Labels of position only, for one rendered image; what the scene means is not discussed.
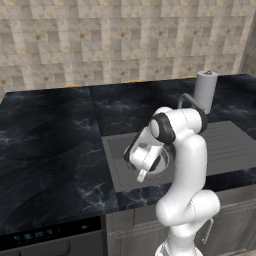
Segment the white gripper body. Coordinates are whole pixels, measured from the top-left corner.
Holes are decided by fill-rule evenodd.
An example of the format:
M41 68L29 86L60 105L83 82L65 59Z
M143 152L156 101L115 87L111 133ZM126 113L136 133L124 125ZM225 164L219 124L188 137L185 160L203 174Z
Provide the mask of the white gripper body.
M137 176L137 181L140 183L143 183L145 178L147 177L148 172L144 169L141 169L138 176Z

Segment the white paper towel roll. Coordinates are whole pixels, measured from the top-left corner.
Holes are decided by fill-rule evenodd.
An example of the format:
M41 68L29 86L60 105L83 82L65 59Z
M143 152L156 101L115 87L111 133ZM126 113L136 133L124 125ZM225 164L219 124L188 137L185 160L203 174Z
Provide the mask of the white paper towel roll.
M195 82L193 98L209 114L215 94L218 74L213 71L199 71Z

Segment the grey cupboard front panel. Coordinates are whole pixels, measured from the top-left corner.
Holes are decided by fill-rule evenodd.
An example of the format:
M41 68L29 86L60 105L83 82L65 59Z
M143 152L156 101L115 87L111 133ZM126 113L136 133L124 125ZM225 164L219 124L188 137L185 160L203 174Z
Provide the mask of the grey cupboard front panel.
M217 192L221 207L256 199L256 184ZM136 209L106 215L107 232L126 230L142 223L156 221L155 206L145 206Z

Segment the grey curved tap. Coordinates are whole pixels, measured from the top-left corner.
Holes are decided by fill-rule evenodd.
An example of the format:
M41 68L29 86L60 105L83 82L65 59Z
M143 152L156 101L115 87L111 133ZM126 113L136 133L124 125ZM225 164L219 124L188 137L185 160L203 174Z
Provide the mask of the grey curved tap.
M204 111L204 108L192 96L190 96L187 93L183 93L182 95L180 95L179 100L178 100L178 105L177 105L178 109L182 108L183 102L185 100L188 101L196 109L201 109L202 111Z

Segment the dark dishwasher with control panel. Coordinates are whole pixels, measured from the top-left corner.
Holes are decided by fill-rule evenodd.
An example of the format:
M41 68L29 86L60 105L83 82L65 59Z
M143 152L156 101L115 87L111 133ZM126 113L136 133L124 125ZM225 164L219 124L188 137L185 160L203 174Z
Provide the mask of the dark dishwasher with control panel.
M0 256L105 256L100 217L0 236Z

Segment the grey cupboard door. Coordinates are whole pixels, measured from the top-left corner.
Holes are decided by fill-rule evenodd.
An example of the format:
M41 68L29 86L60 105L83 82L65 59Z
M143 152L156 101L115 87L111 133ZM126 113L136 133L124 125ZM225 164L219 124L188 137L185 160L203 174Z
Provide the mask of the grey cupboard door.
M158 221L135 225L132 228L108 232L108 256L155 256L168 235L168 229Z
M234 256L249 252L256 243L256 199L222 206L214 217L206 244L201 242L204 226L195 240L204 256Z

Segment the grey sink with drainboard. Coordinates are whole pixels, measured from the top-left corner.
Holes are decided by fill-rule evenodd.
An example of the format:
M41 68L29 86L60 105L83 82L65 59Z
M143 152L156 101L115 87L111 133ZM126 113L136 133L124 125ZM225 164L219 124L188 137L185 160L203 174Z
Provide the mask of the grey sink with drainboard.
M201 136L207 143L207 175L217 175L256 167L256 140L231 121L210 123ZM165 147L158 164L160 173L137 181L137 171L126 164L123 154L135 133L102 138L110 173L116 192L171 183L174 178L174 151Z

